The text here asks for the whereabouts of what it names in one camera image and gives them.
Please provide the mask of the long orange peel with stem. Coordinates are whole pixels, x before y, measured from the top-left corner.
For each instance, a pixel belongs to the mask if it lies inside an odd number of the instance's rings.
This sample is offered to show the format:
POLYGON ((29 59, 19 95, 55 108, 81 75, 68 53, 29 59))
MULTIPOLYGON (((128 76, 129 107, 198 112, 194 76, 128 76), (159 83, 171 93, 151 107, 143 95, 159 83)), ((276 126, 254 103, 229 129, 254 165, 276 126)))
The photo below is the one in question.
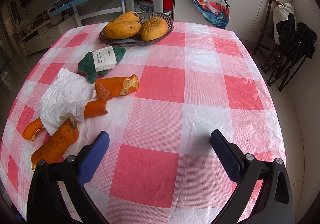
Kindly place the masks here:
POLYGON ((40 160, 48 164, 56 163, 66 152, 70 145, 74 144, 79 137, 78 124, 71 113, 60 117, 64 120, 56 132, 31 155, 31 169, 35 171, 40 160))

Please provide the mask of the curled orange peel piece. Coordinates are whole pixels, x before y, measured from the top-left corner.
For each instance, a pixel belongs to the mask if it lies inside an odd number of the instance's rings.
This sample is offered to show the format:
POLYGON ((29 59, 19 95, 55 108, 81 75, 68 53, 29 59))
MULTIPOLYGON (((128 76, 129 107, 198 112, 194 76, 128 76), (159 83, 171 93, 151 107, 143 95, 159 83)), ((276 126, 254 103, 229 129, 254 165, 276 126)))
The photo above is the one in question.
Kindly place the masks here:
POLYGON ((52 135, 67 119, 82 123, 85 119, 106 115, 108 113, 106 104, 107 100, 103 98, 52 104, 42 101, 40 102, 40 116, 26 126, 22 137, 33 141, 43 130, 47 130, 52 135))

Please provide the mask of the white paper napkin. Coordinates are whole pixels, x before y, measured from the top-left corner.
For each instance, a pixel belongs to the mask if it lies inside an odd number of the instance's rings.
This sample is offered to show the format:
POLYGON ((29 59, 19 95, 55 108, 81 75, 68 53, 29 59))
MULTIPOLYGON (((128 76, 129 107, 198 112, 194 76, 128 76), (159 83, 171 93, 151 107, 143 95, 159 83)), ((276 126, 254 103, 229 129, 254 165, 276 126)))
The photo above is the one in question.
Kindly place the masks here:
MULTIPOLYGON (((92 101, 95 99, 94 85, 87 79, 66 68, 61 68, 55 80, 41 97, 40 102, 50 104, 54 102, 92 101)), ((88 130, 89 123, 84 120, 78 123, 79 136, 88 130)))

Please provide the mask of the green plush toy with label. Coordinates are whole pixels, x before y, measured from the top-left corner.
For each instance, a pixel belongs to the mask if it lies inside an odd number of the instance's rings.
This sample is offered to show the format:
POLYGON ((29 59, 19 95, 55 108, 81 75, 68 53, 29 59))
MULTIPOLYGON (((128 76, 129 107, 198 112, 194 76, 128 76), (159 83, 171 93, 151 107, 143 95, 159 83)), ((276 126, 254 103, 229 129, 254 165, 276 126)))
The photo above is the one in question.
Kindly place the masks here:
POLYGON ((98 75, 105 76, 114 69, 126 53, 124 47, 104 47, 88 52, 78 63, 78 71, 84 74, 89 83, 94 83, 98 75))

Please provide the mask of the red white checkered tablecloth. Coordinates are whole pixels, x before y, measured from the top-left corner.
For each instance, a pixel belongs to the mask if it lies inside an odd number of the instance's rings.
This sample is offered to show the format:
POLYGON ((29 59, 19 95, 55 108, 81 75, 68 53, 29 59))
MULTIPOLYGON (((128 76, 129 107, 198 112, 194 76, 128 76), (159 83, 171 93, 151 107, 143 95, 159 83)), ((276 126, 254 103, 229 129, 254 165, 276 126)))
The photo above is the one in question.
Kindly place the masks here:
POLYGON ((268 88, 233 32, 175 22, 158 43, 129 48, 108 74, 131 75, 138 91, 111 99, 76 143, 110 136, 85 186, 110 223, 212 222, 236 188, 210 145, 213 130, 258 160, 285 157, 268 88))

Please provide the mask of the black folding chair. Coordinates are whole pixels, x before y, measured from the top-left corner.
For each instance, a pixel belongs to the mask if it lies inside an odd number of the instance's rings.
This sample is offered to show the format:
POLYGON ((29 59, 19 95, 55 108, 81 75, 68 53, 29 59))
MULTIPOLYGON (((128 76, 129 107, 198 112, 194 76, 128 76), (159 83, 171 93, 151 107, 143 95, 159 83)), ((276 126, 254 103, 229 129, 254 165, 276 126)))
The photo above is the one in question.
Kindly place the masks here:
POLYGON ((287 20, 276 24, 280 42, 279 56, 267 66, 264 73, 271 72, 267 81, 272 86, 277 80, 282 82, 278 87, 282 91, 293 79, 306 59, 311 59, 315 52, 317 34, 303 22, 295 22, 295 16, 290 13, 287 20))

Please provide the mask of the cream tv stand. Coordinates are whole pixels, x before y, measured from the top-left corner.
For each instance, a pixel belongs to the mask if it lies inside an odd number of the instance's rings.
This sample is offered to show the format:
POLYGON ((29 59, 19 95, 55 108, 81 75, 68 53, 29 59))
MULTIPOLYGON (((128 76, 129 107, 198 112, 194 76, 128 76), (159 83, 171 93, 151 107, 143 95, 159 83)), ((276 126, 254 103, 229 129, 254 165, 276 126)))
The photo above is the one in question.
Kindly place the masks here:
POLYGON ((55 26, 48 20, 18 40, 16 45, 22 50, 22 56, 28 56, 50 48, 65 32, 77 26, 74 15, 55 26))

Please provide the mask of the dark wicker fruit basket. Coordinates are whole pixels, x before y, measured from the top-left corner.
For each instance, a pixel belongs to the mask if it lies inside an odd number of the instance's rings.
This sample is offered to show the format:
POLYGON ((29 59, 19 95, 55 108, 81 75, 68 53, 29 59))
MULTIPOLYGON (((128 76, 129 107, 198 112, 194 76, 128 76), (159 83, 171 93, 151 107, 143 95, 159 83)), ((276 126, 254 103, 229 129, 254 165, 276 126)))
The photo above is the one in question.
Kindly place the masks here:
POLYGON ((127 39, 113 40, 113 39, 108 38, 104 33, 104 29, 102 29, 102 31, 99 34, 99 40, 109 46, 116 46, 116 47, 125 47, 126 48, 126 47, 134 47, 134 46, 147 46, 147 45, 157 43, 158 41, 164 39, 166 36, 168 36, 173 31, 174 24, 173 24, 171 17, 168 15, 165 15, 162 13, 153 13, 153 12, 137 13, 137 14, 140 17, 138 22, 141 25, 143 25, 147 20, 149 20, 153 17, 163 18, 168 25, 167 33, 163 37, 160 37, 155 40, 150 40, 150 41, 143 41, 140 36, 140 32, 138 34, 136 34, 135 36, 129 37, 127 39))

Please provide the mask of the pink kettlebell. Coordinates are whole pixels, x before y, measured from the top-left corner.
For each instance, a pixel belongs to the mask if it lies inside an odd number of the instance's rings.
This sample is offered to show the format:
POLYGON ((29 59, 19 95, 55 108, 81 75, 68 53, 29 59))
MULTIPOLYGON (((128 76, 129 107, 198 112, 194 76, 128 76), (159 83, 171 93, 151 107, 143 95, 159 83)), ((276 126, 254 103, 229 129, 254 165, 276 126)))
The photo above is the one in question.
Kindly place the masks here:
POLYGON ((52 6, 47 10, 47 14, 50 17, 50 24, 52 26, 59 24, 63 20, 63 16, 61 13, 58 13, 56 15, 52 15, 52 12, 54 10, 55 10, 55 6, 52 6))

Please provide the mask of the left yellow mango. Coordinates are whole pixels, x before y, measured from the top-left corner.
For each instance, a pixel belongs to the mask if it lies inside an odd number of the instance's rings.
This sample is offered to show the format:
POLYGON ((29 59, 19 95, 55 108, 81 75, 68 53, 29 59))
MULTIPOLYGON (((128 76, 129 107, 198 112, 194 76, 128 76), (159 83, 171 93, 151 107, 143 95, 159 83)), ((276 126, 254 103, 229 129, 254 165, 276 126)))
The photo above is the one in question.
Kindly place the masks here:
POLYGON ((105 26, 104 33, 110 39, 122 40, 135 36, 141 28, 139 22, 112 21, 105 26))

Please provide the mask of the wooden chair with white bag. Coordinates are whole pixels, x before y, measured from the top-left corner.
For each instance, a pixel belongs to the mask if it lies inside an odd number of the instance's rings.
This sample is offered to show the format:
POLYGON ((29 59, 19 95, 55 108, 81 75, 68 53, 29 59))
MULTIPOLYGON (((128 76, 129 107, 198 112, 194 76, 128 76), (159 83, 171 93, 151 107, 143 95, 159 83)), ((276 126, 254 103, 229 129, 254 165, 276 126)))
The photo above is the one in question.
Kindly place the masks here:
POLYGON ((264 48, 266 50, 272 50, 272 48, 269 48, 268 46, 264 46, 262 44, 263 38, 267 38, 272 46, 275 46, 275 49, 278 50, 280 46, 279 41, 279 33, 277 31, 276 25, 278 22, 282 22, 287 20, 289 14, 294 15, 295 9, 293 5, 290 3, 281 3, 278 0, 267 0, 267 11, 265 16, 265 22, 260 30, 260 36, 258 38, 258 42, 256 43, 253 52, 254 54, 257 52, 262 53, 261 48, 264 48), (268 24, 272 17, 272 32, 269 33, 267 31, 268 24))

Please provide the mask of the right round yellow mango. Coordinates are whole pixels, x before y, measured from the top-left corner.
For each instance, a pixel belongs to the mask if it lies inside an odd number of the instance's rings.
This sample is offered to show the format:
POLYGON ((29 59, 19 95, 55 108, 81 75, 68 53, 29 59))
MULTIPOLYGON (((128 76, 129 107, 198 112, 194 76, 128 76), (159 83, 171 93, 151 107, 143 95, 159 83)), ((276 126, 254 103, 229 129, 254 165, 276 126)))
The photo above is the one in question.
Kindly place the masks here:
POLYGON ((150 41, 163 37, 167 31, 166 21, 160 17, 153 17, 142 25, 140 36, 143 41, 150 41))

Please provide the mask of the rear yellow mango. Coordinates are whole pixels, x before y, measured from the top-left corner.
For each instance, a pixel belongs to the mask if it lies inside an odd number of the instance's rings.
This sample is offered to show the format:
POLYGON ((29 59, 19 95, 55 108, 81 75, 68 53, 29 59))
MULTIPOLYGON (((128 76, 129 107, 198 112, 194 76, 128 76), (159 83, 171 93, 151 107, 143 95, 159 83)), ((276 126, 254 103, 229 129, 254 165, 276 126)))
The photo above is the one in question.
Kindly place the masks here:
POLYGON ((114 21, 138 22, 139 15, 134 11, 128 11, 118 16, 114 21))

